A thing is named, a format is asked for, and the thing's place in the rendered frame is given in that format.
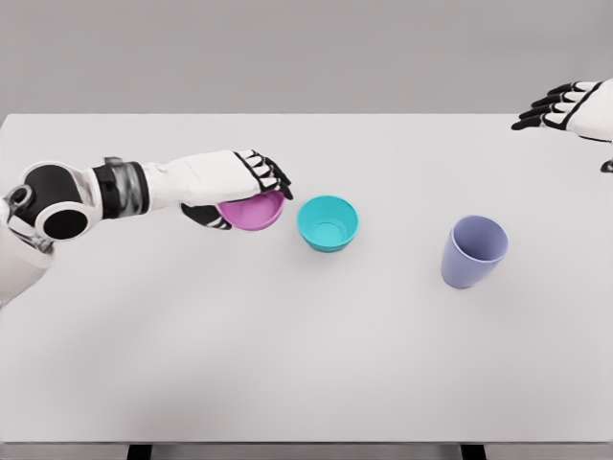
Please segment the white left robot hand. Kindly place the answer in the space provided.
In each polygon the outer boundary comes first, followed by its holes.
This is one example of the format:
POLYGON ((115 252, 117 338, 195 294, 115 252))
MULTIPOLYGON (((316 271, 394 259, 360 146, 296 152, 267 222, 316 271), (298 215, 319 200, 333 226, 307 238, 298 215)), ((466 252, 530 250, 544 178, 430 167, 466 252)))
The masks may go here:
POLYGON ((181 211, 196 223, 229 231, 233 225, 218 210, 221 202, 244 201, 269 191, 291 200, 292 182, 272 159, 249 149, 223 150, 195 155, 187 160, 188 189, 181 211))

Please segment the pink bowl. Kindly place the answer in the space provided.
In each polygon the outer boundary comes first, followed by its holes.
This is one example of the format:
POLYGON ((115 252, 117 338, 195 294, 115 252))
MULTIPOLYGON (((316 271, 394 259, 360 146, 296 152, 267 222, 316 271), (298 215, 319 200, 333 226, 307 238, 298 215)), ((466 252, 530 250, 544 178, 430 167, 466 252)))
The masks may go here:
POLYGON ((284 209, 284 203, 284 195, 271 190, 244 200, 221 202, 217 209, 233 227, 259 231, 277 221, 284 209))

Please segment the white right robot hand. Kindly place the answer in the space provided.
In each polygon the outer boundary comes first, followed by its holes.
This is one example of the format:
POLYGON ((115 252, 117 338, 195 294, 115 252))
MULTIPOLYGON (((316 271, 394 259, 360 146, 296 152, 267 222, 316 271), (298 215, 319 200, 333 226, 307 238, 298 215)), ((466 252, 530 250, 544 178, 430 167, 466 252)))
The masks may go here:
POLYGON ((550 89, 511 125, 514 131, 532 127, 613 145, 613 78, 572 81, 550 89))

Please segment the lavender cup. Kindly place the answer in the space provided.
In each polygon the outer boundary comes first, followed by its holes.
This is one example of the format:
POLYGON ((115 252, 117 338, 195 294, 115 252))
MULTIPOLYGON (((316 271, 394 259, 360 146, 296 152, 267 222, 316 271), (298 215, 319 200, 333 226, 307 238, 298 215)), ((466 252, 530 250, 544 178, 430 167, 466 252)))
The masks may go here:
POLYGON ((508 234, 498 222, 479 215, 461 217, 444 245, 442 278, 453 288, 470 288, 489 275, 508 251, 508 234))

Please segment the teal bowl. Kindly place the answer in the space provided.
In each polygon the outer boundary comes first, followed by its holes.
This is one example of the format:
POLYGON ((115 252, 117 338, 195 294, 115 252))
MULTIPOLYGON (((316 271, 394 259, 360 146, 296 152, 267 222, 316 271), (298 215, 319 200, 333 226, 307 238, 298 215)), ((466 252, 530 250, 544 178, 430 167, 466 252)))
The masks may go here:
POLYGON ((344 249, 360 226, 354 206, 336 195, 319 195, 307 200, 298 210, 296 221, 305 242, 324 253, 344 249))

